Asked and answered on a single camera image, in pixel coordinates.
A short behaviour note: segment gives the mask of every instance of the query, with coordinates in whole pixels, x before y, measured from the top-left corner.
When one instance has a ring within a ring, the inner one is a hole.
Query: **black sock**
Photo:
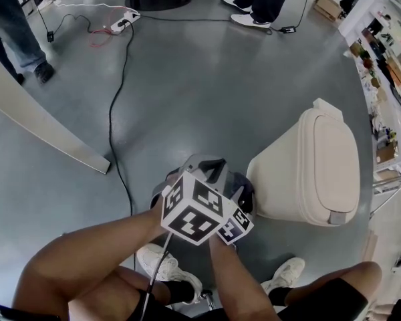
[[[179,303],[179,302],[190,302],[194,298],[193,286],[186,281],[169,281],[162,282],[168,287],[171,292],[171,299],[169,304]]]
[[[288,293],[292,291],[292,288],[276,288],[269,292],[269,299],[270,302],[274,306],[281,306],[286,307],[285,305],[285,298],[287,297]]]

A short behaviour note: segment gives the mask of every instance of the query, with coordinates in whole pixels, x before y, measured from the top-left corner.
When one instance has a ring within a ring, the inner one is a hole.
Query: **cable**
[[[171,232],[169,232],[168,237],[166,238],[166,241],[165,241],[165,245],[163,247],[162,258],[160,258],[160,261],[156,264],[156,267],[154,268],[154,273],[153,273],[152,277],[150,278],[150,283],[148,284],[148,288],[146,290],[146,295],[144,296],[144,302],[142,304],[142,313],[141,313],[140,321],[142,321],[144,319],[144,315],[145,315],[146,309],[147,309],[148,299],[152,293],[153,285],[156,281],[156,276],[158,275],[160,265],[162,264],[162,262],[166,258],[166,256],[169,254],[168,246],[172,240],[172,236],[173,236],[173,234]]]
[[[43,19],[43,16],[40,13],[39,6],[35,5],[35,8],[37,8],[37,12],[39,12],[39,14],[40,14],[41,20],[43,21],[43,24],[45,25],[46,32],[49,32],[49,30],[47,29],[46,23],[45,23],[45,19]]]
[[[132,196],[130,194],[128,186],[126,185],[125,181],[122,178],[122,174],[120,172],[120,167],[119,167],[119,162],[118,162],[118,157],[116,155],[116,151],[113,146],[113,120],[112,120],[113,107],[114,107],[114,104],[116,103],[116,100],[117,100],[120,92],[122,91],[123,83],[125,80],[125,69],[126,69],[126,64],[128,63],[129,47],[132,43],[132,40],[134,39],[134,34],[135,34],[133,24],[129,20],[127,20],[127,22],[131,25],[132,33],[131,33],[131,38],[129,39],[128,43],[126,44],[125,62],[124,62],[123,68],[122,68],[122,76],[120,78],[120,85],[119,85],[119,88],[117,89],[116,93],[114,94],[112,103],[110,104],[110,108],[108,109],[108,144],[110,145],[110,149],[112,150],[112,156],[113,156],[114,162],[116,163],[116,169],[118,171],[120,182],[122,182],[122,185],[124,186],[125,191],[126,191],[126,195],[128,196],[129,206],[130,206],[130,216],[133,216],[134,208],[132,206]],[[134,257],[134,270],[135,270],[136,254],[134,254],[133,257]]]
[[[87,31],[88,33],[92,33],[92,32],[93,32],[93,31],[90,30],[91,21],[90,21],[87,17],[85,17],[85,16],[82,15],[82,14],[79,14],[77,17],[76,17],[75,15],[72,15],[72,14],[66,14],[66,15],[64,15],[64,16],[62,17],[62,20],[61,20],[60,25],[59,25],[59,26],[57,27],[57,29],[53,32],[54,35],[58,32],[59,28],[62,26],[62,23],[64,22],[65,17],[68,17],[69,15],[71,15],[71,16],[73,17],[74,21],[76,21],[76,20],[79,19],[79,18],[85,19],[85,20],[88,22],[88,28],[86,29],[86,31]]]
[[[151,15],[141,15],[141,18],[149,18],[153,20],[162,20],[162,21],[228,21],[229,19],[167,19],[167,18],[158,18],[152,17]]]
[[[90,47],[101,47],[101,46],[103,46],[104,44],[108,43],[108,41],[110,40],[110,38],[111,38],[112,36],[120,35],[120,34],[125,30],[125,28],[124,28],[120,33],[113,33],[111,30],[109,30],[109,29],[107,29],[107,28],[96,29],[96,30],[93,30],[93,31],[92,31],[92,30],[90,29],[90,27],[91,27],[91,21],[90,21],[87,17],[85,17],[84,15],[81,15],[81,14],[78,15],[78,16],[76,17],[75,15],[69,13],[69,14],[66,14],[66,15],[64,15],[64,16],[62,17],[62,20],[61,20],[60,25],[57,27],[57,29],[56,29],[54,32],[52,32],[52,35],[53,35],[53,36],[58,32],[58,30],[60,29],[60,27],[62,26],[62,24],[63,24],[63,22],[64,22],[64,19],[65,19],[67,16],[72,16],[73,19],[74,19],[74,21],[76,21],[76,20],[79,19],[79,18],[83,18],[83,19],[85,19],[85,20],[88,22],[88,27],[86,28],[86,31],[90,34],[89,40],[88,40],[88,43],[89,43],[89,46],[90,46]],[[93,34],[96,34],[96,33],[106,33],[106,34],[108,35],[108,37],[107,37],[106,40],[104,40],[102,43],[96,44],[96,43],[94,43],[94,42],[92,41],[92,35],[93,35]]]
[[[301,20],[303,19],[303,15],[305,14],[306,5],[307,5],[307,0],[305,1],[305,6],[303,7],[303,12],[301,12],[301,17],[300,17],[299,23],[297,24],[297,26],[295,26],[295,28],[298,28],[301,24]]]
[[[270,28],[271,28],[273,31],[281,32],[281,33],[289,33],[289,32],[287,32],[287,31],[285,31],[285,30],[287,30],[287,29],[294,29],[294,31],[291,31],[291,32],[295,32],[295,30],[300,26],[301,20],[303,19],[303,16],[304,16],[304,14],[305,14],[306,6],[307,6],[307,1],[308,1],[308,0],[305,0],[305,5],[304,5],[304,7],[303,7],[303,11],[301,12],[301,16],[300,16],[299,23],[298,23],[296,26],[281,27],[280,29],[274,29],[274,28],[271,26]]]
[[[96,4],[90,4],[90,3],[69,3],[69,4],[65,4],[65,3],[57,3],[56,1],[54,2],[55,6],[57,7],[75,7],[75,6],[88,6],[88,7],[93,7],[93,6],[105,6],[105,7],[109,7],[109,8],[116,8],[116,7],[121,7],[121,8],[125,8],[125,9],[130,9],[133,12],[137,12],[135,9],[132,9],[130,7],[127,6],[121,6],[121,5],[107,5],[106,3],[96,3]]]

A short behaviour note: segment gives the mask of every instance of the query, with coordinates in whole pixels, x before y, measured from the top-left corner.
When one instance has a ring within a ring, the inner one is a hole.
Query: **black shorts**
[[[139,321],[142,313],[144,294],[141,295],[134,313],[128,321]],[[286,307],[278,313],[282,321],[353,321],[367,306],[367,299],[342,279],[329,281],[304,300]],[[188,316],[159,304],[153,296],[148,301],[144,321],[191,320]],[[194,319],[200,321],[227,321],[224,309],[216,309],[201,314]]]
[[[401,300],[395,303],[388,321],[401,321]]]

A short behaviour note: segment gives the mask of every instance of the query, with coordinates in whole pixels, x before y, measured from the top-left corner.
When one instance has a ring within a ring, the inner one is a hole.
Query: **knee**
[[[379,287],[382,281],[382,269],[374,261],[363,261],[353,267],[371,286]]]

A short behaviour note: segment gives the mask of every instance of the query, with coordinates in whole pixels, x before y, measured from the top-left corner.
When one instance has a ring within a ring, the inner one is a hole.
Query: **cardboard box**
[[[390,73],[391,75],[394,74],[396,76],[396,80],[394,79],[394,82],[396,83],[397,86],[401,85],[401,70],[400,67],[398,67],[398,64],[394,61],[392,57],[388,58],[386,60],[386,63],[390,66],[391,70]]]
[[[386,96],[386,92],[382,87],[377,88],[377,100],[379,102],[388,101],[388,98]]]
[[[384,148],[381,148],[380,150],[377,150],[376,153],[376,160],[377,163],[383,163],[386,162],[390,159],[395,158],[395,143],[392,142],[388,146],[385,146]]]
[[[400,174],[398,174],[398,171],[394,170],[383,170],[379,171],[376,173],[380,177],[380,180],[383,181],[384,179],[395,179],[396,177],[399,177]]]
[[[315,0],[313,9],[331,21],[336,21],[342,12],[342,8],[334,0]]]

